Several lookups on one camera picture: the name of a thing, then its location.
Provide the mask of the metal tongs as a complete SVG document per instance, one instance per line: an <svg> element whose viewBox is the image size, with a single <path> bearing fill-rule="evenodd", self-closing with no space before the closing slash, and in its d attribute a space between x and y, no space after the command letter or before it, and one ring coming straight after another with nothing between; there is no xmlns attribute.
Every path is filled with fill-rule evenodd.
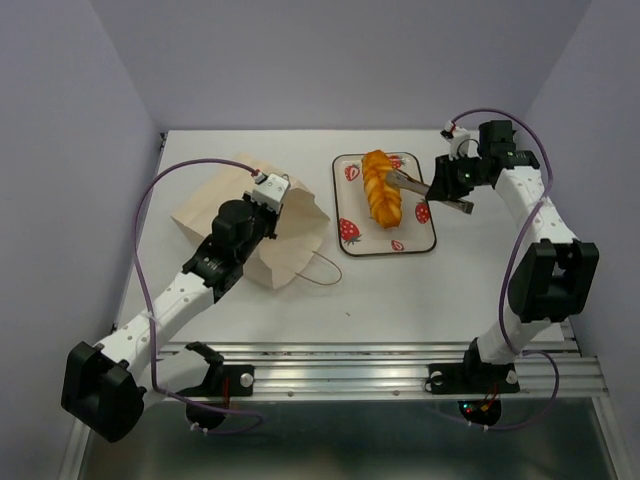
<svg viewBox="0 0 640 480"><path fill-rule="evenodd" d="M410 177L402 170L392 170L386 174L386 184L399 190L407 190L422 195L427 200L430 189L428 184ZM466 215L471 215L474 210L474 203L467 200L439 200L439 203L458 210Z"/></svg>

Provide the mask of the brown paper bag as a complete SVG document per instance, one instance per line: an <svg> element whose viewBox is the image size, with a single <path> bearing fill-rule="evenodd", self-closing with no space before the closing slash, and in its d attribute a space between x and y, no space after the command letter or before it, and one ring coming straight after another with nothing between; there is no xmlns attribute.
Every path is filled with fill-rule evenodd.
<svg viewBox="0 0 640 480"><path fill-rule="evenodd" d="M243 277L272 290L296 277L320 286L335 285L342 280L342 270L320 253L330 218L300 180L291 176L289 181L291 188L276 226L277 238L260 243L245 264ZM190 243L198 245L211 232L222 203L241 197L253 185L247 172L223 166L174 210L171 218Z"/></svg>

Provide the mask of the orange braided fake bread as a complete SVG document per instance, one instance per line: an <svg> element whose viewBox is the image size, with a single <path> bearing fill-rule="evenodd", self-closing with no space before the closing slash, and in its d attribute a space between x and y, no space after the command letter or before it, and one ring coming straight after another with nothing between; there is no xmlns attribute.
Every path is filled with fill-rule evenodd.
<svg viewBox="0 0 640 480"><path fill-rule="evenodd" d="M368 152L362 159L364 192L371 218L383 229L396 228L402 221L402 197L398 189L386 184L386 174L394 170L381 150Z"/></svg>

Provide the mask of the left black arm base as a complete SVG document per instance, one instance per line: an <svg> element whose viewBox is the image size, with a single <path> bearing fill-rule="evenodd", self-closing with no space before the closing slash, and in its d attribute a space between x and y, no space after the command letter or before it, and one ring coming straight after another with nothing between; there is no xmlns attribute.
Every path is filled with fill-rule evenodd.
<svg viewBox="0 0 640 480"><path fill-rule="evenodd" d="M224 356L202 342L191 342L180 353L160 363L173 376L166 388L185 405L189 427L205 436L234 435L257 429L264 415L231 405L235 397L253 395L256 368L228 364Z"/></svg>

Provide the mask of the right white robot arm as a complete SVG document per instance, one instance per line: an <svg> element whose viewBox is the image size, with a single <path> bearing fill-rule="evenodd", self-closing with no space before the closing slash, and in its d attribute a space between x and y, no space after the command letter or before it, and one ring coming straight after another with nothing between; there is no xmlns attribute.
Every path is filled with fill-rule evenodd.
<svg viewBox="0 0 640 480"><path fill-rule="evenodd" d="M460 366L463 384L482 390L496 378L494 365L513 362L538 334L583 311L599 250L581 241L561 218L540 159L516 145L511 121L482 123L476 139L449 121L441 135L449 151L435 160L427 200L460 201L489 186L518 228L499 293L498 320L474 340L473 358Z"/></svg>

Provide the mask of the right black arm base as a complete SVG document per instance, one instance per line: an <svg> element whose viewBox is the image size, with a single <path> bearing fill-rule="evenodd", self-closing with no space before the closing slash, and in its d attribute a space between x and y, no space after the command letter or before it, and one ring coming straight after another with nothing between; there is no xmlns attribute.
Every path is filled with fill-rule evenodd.
<svg viewBox="0 0 640 480"><path fill-rule="evenodd" d="M495 427L502 415L501 394L520 392L514 363L483 362L474 339L457 363L430 363L425 390L433 395L461 395L458 409L463 419L483 428Z"/></svg>

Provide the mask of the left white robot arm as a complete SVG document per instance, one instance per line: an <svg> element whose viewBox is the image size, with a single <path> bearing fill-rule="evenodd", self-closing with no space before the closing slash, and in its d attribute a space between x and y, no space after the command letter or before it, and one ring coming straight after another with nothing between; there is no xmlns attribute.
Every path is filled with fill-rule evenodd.
<svg viewBox="0 0 640 480"><path fill-rule="evenodd" d="M157 352L240 280L263 239L275 238L284 194L283 189L272 194L253 190L224 202L211 234L150 309L94 345L77 344L66 361L63 409L113 443L157 401L197 393L222 399L218 404L187 401L189 411L205 418L197 429L218 427L232 412L229 397L241 387L239 372L226 369L223 356L199 341L164 362Z"/></svg>

